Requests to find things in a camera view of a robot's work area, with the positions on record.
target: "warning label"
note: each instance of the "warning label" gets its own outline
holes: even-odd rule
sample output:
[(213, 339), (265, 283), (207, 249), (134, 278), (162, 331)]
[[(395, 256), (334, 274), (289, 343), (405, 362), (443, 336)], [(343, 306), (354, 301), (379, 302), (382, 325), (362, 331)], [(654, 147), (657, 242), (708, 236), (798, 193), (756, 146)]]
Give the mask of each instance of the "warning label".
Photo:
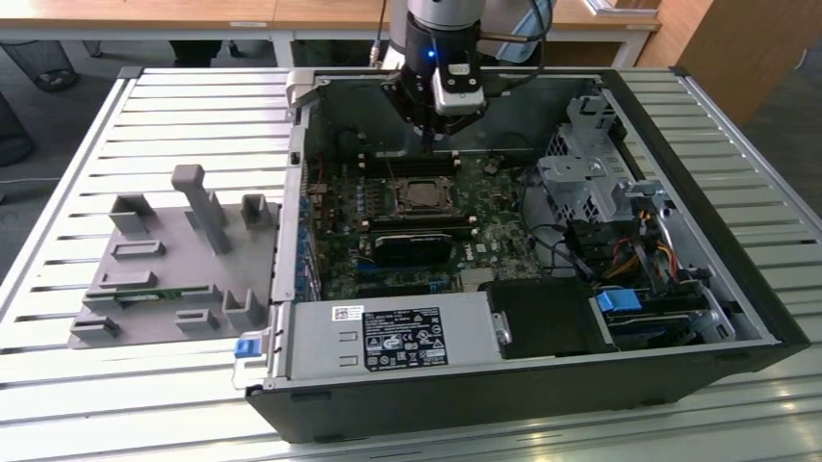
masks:
[(449, 364), (439, 308), (362, 313), (362, 335), (373, 372)]

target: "metal table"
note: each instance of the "metal table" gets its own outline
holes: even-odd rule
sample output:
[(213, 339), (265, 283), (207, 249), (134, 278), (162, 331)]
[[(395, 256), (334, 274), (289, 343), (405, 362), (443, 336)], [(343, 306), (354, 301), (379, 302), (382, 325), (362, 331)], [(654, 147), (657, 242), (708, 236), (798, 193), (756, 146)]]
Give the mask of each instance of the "metal table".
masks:
[(150, 69), (115, 83), (0, 289), (0, 460), (713, 461), (822, 450), (822, 223), (692, 79), (668, 70), (624, 77), (816, 343), (777, 366), (660, 407), (293, 446), (233, 388), (234, 341), (66, 349), (116, 193), (183, 205), (170, 173), (199, 163), (222, 203), (281, 197), (286, 75)]

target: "black wire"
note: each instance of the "black wire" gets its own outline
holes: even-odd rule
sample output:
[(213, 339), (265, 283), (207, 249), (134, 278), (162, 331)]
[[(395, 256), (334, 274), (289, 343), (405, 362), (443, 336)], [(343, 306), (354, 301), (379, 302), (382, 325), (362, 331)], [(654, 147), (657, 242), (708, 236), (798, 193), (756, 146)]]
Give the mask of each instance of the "black wire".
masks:
[(545, 36), (549, 35), (549, 32), (551, 31), (551, 25), (554, 23), (554, 14), (553, 14), (553, 7), (551, 7), (551, 0), (547, 0), (549, 2), (549, 22), (547, 24), (545, 22), (542, 22), (542, 13), (539, 12), (539, 6), (537, 5), (537, 0), (531, 0), (531, 10), (535, 12), (537, 14), (537, 19), (539, 20), (539, 25), (542, 26), (541, 32), (538, 32), (537, 34), (534, 34), (533, 36), (529, 36), (529, 38), (526, 39), (526, 43), (531, 43), (534, 41), (539, 41), (542, 39), (545, 39)]
[[(539, 12), (539, 6), (537, 5), (537, 0), (531, 0), (531, 9), (534, 11), (534, 15), (537, 16), (537, 20), (539, 21), (539, 24), (543, 24), (542, 22), (542, 13)], [(511, 82), (507, 87), (506, 87), (506, 91), (511, 91), (514, 89), (517, 89), (518, 87), (521, 87), (522, 85), (527, 84), (529, 82), (531, 82), (542, 73), (542, 71), (545, 70), (545, 47), (546, 47), (546, 43), (547, 43), (547, 37), (549, 37), (549, 32), (551, 32), (551, 27), (554, 26), (554, 9), (551, 7), (551, 0), (549, 0), (549, 22), (546, 23), (546, 26), (543, 28), (543, 33), (542, 35), (542, 40), (539, 41), (539, 65), (537, 66), (537, 69), (533, 71), (531, 74), (529, 74), (526, 77), (523, 77), (519, 80), (515, 80), (514, 82)]]
[(378, 43), (378, 44), (379, 44), (379, 42), (381, 42), (381, 40), (383, 38), (383, 24), (386, 23), (386, 5), (387, 4), (389, 4), (389, 0), (383, 0), (383, 10), (381, 11), (381, 24), (379, 24), (379, 26), (377, 26), (377, 40), (375, 40), (375, 43)]

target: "blue tab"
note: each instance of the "blue tab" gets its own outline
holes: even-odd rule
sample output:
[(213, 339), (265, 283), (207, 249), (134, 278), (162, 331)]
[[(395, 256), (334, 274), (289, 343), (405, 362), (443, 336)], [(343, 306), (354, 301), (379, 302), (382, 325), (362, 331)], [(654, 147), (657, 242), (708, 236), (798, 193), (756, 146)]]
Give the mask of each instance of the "blue tab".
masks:
[(597, 302), (604, 313), (609, 311), (637, 311), (642, 309), (642, 303), (637, 292), (632, 289), (616, 289), (604, 291), (597, 295)]
[(262, 355), (262, 339), (241, 339), (234, 346), (234, 357), (255, 358)]

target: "metal bracket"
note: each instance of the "metal bracket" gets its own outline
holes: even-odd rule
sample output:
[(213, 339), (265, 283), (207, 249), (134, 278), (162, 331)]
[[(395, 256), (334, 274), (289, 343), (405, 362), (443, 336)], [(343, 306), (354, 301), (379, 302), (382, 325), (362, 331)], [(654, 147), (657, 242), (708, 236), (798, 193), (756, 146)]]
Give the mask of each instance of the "metal bracket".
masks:
[(317, 76), (311, 69), (298, 69), (289, 73), (286, 78), (286, 100), (290, 108), (298, 108), (317, 99), (317, 87), (323, 83), (315, 82)]

